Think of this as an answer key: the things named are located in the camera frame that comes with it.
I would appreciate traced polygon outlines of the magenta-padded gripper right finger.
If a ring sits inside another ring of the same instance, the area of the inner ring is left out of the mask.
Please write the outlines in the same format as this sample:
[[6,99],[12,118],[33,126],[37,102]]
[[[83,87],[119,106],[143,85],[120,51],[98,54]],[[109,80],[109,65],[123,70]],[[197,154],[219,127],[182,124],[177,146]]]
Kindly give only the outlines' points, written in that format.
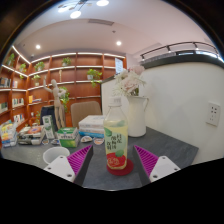
[[158,157],[137,145],[133,146],[133,157],[143,186],[180,170],[167,156]]

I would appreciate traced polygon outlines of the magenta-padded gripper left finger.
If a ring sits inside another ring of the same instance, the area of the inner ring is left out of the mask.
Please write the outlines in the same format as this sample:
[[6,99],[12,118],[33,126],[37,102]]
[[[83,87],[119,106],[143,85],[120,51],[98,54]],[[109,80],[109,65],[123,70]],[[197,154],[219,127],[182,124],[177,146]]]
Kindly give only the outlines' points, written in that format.
[[44,170],[81,186],[92,156],[93,146],[89,145],[69,156],[59,155]]

